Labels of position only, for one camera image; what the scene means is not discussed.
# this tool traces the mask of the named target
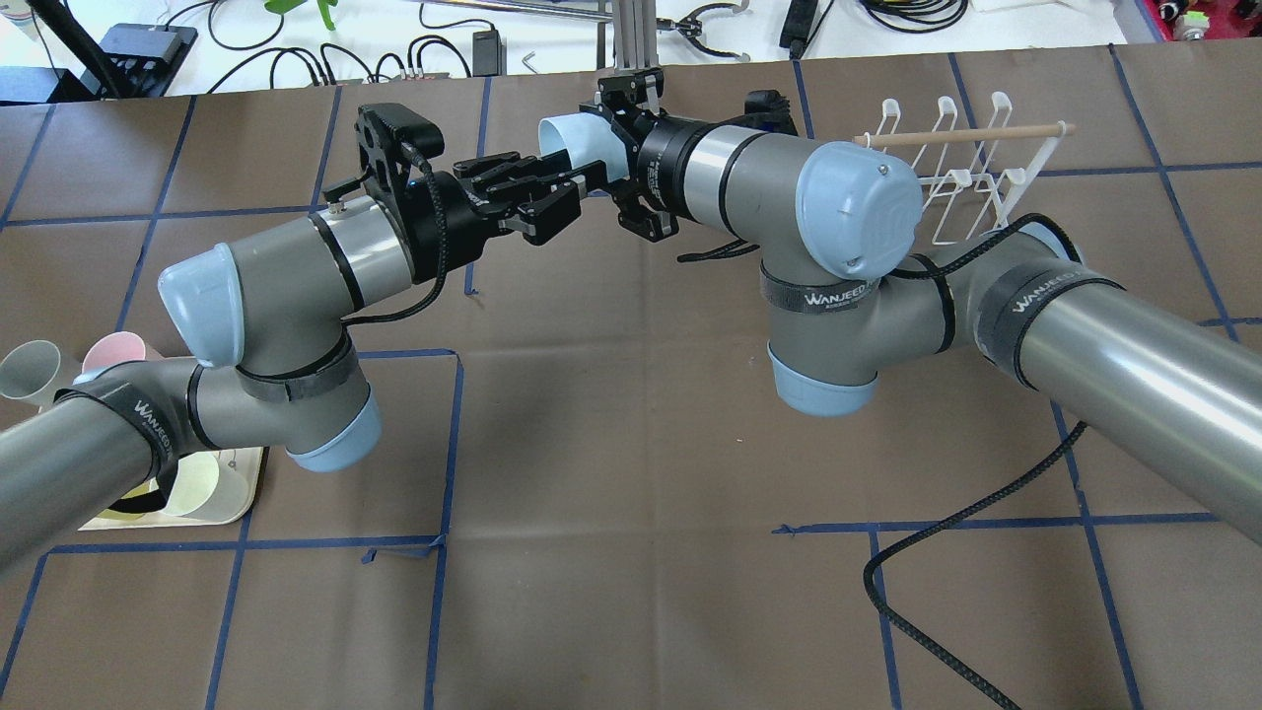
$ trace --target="metal pole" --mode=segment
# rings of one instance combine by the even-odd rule
[[[92,39],[92,35],[78,24],[71,14],[57,0],[28,0],[30,9],[39,15],[39,19],[48,25],[66,47],[83,62],[87,71],[101,82],[106,91],[106,98],[127,98],[135,87],[127,79],[122,69],[106,55],[101,45]]]
[[[1262,545],[1262,358],[1107,285],[1056,296],[1030,382]]]
[[[145,480],[151,457],[131,425],[86,399],[0,433],[0,576]]]
[[[618,71],[658,66],[656,0],[613,0],[613,48]]]

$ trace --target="green plant leaf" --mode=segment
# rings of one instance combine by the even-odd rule
[[[329,32],[336,30],[337,25],[333,24],[333,16],[329,14],[328,6],[337,5],[337,0],[316,0],[316,4],[319,5],[319,16],[324,19],[324,26]]]
[[[278,15],[284,15],[289,10],[307,3],[307,0],[266,0],[262,6],[269,13],[275,13]]]

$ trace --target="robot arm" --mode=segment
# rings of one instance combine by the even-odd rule
[[[356,136],[363,173],[327,190],[327,209],[163,271],[159,293],[193,358],[87,375],[48,412],[0,434],[0,520],[14,522],[0,536],[0,571],[149,478],[169,492],[179,458],[194,451],[284,446],[313,472],[356,463],[381,424],[347,325],[419,308],[346,315],[440,282],[491,237],[520,231],[545,243],[578,217],[588,189],[606,185],[602,163],[572,169],[563,154],[433,172],[442,132],[394,103],[362,106]],[[360,187],[366,194],[347,201]]]
[[[193,451],[283,445],[312,470],[351,465],[380,421],[346,325],[404,317],[437,288],[398,314],[346,315],[440,285],[493,236],[545,243],[596,189],[649,241],[683,217],[761,247],[769,352],[790,407],[852,414],[882,368],[972,342],[1262,544],[1256,353],[1129,296],[1041,217],[910,253],[921,194],[905,163],[794,135],[775,92],[712,124],[663,111],[663,84],[660,69],[601,79],[596,102],[540,125],[544,156],[491,155],[454,174],[428,165],[437,126],[361,107],[363,174],[329,189],[326,211],[163,272],[194,358],[97,373],[0,434],[0,518],[21,521],[0,540],[0,570],[145,477],[160,488]]]

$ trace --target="white paper cup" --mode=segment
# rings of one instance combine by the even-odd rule
[[[245,477],[220,464],[206,451],[179,460],[164,516],[194,521],[221,522],[236,517],[245,507],[250,491]]]
[[[102,337],[88,348],[83,357],[83,372],[100,371],[119,363],[136,361],[162,361],[162,353],[139,334],[121,329]]]
[[[35,407],[48,407],[58,390],[80,373],[78,361],[56,342],[32,339],[0,361],[0,396]]]

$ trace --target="wooden dowel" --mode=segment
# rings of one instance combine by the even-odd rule
[[[939,130],[928,132],[896,132],[893,135],[856,135],[854,143],[867,148],[893,148],[896,145],[925,145],[934,143],[974,143],[982,140],[1010,140],[1017,137],[1059,137],[1078,131],[1074,124],[1010,127],[976,127],[962,130]]]

